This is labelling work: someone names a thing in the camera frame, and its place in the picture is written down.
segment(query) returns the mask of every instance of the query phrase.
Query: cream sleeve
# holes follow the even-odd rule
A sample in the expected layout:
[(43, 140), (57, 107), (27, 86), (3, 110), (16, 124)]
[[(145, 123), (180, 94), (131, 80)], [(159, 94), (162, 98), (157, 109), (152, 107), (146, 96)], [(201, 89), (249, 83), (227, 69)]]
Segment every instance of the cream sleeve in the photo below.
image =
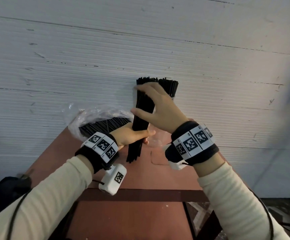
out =
[[(82, 161), (77, 157), (67, 160), (24, 199), (11, 239), (48, 239), (91, 181), (91, 172)], [(19, 201), (20, 198), (0, 212), (0, 240), (7, 237), (10, 219)]]
[[(215, 172), (198, 179), (229, 240), (269, 240), (267, 214), (232, 167), (224, 163)], [(274, 240), (290, 240), (271, 216)]]

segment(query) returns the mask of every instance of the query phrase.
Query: hand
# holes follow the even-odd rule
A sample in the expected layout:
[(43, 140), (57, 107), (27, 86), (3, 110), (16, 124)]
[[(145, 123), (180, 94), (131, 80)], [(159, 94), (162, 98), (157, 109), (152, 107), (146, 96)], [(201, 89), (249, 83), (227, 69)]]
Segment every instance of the hand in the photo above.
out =
[(153, 100), (156, 111), (148, 113), (142, 109), (132, 108), (131, 112), (134, 115), (171, 134), (180, 125), (188, 121), (187, 117), (174, 104), (172, 98), (157, 82), (138, 85), (136, 89), (146, 93)]
[(127, 123), (126, 125), (112, 131), (110, 134), (115, 138), (118, 149), (122, 149), (125, 145), (129, 145), (140, 139), (144, 139), (143, 143), (148, 144), (147, 137), (155, 135), (154, 130), (139, 130), (133, 131), (133, 123)]

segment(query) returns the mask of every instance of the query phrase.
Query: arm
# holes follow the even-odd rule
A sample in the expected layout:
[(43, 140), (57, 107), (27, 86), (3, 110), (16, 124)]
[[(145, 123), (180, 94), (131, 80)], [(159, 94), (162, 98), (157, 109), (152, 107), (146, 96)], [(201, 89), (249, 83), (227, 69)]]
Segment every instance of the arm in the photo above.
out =
[[(155, 131), (133, 131), (132, 123), (111, 132), (118, 148), (155, 134)], [(41, 181), (24, 199), (17, 212), (11, 239), (48, 239), (72, 204), (92, 181), (94, 168), (90, 161), (77, 155)], [(5, 240), (12, 214), (20, 198), (0, 212), (0, 240)]]
[[(157, 128), (171, 133), (173, 138), (175, 130), (188, 121), (186, 116), (159, 84), (149, 82), (137, 86), (137, 89), (151, 97), (156, 111), (151, 114), (133, 108), (131, 112)], [(194, 164), (193, 167), (199, 176), (200, 186), (230, 240), (270, 238), (269, 219), (262, 204), (219, 153), (202, 163)], [(290, 239), (276, 220), (272, 217), (271, 219), (274, 239)]]

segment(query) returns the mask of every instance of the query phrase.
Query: person's left hand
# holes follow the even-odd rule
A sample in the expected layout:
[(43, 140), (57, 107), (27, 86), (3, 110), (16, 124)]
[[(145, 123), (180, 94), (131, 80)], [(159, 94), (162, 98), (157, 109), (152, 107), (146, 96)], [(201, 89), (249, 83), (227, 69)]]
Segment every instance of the person's left hand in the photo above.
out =
[(147, 137), (155, 135), (154, 130), (139, 130), (133, 131), (133, 123), (127, 123), (126, 125), (112, 131), (110, 134), (115, 138), (118, 149), (122, 149), (125, 145), (129, 145), (140, 139), (144, 139), (143, 143), (148, 144)]

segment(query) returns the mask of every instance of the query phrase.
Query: wristband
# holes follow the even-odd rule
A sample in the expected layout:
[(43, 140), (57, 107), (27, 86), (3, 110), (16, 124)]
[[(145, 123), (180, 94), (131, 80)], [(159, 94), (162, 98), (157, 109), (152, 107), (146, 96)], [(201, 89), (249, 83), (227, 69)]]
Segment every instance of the wristband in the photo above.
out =
[(100, 169), (109, 170), (119, 156), (118, 146), (111, 134), (96, 132), (88, 138), (82, 147), (75, 153), (81, 154), (92, 164), (94, 173)]
[(207, 161), (219, 151), (210, 130), (195, 121), (179, 126), (171, 137), (173, 141), (166, 149), (165, 156), (172, 163), (192, 166)]

